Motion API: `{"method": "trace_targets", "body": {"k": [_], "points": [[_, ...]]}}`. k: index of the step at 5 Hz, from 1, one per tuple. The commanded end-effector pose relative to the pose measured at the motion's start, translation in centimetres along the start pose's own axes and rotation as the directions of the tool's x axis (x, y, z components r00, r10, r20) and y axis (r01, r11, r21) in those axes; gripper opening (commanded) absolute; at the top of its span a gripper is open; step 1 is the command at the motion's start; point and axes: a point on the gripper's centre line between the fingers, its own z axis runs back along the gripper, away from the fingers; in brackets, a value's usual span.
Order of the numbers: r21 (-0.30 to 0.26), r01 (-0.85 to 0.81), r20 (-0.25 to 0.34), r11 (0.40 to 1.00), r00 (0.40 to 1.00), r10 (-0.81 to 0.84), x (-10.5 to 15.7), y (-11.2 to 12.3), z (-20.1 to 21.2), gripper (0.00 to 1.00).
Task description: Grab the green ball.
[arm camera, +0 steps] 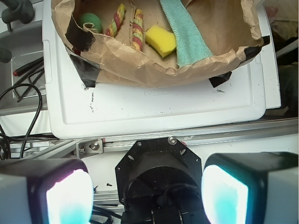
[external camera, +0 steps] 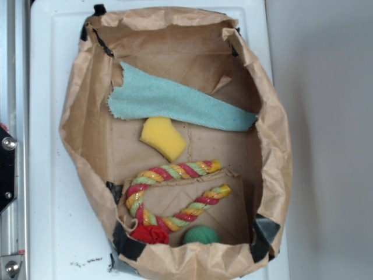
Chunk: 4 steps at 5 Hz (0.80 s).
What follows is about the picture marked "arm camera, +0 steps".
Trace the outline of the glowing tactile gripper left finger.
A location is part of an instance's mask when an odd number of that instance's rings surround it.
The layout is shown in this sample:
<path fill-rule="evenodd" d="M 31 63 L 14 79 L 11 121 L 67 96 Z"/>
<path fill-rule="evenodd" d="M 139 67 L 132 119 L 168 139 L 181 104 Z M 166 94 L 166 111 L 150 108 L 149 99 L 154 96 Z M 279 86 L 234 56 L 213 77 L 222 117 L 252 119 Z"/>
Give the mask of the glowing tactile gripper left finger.
<path fill-rule="evenodd" d="M 0 163 L 2 224 L 87 224 L 93 181 L 80 159 L 21 159 Z"/>

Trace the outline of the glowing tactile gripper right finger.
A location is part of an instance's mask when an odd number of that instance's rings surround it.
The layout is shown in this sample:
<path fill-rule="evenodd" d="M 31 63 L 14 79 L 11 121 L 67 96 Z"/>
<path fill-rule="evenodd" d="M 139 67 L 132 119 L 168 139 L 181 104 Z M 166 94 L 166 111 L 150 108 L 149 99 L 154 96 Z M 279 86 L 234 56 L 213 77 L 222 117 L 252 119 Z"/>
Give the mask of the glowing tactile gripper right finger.
<path fill-rule="evenodd" d="M 205 163 L 201 194 L 212 224 L 297 224 L 299 156 L 212 154 Z"/>

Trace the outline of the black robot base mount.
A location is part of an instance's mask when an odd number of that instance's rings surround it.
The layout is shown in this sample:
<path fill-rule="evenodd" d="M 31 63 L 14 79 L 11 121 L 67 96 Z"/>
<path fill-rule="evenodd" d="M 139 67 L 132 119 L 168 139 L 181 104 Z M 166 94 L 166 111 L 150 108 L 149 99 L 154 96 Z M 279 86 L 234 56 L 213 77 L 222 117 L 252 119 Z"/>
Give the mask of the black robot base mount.
<path fill-rule="evenodd" d="M 123 224 L 207 224 L 202 162 L 174 137 L 138 140 L 115 167 Z"/>

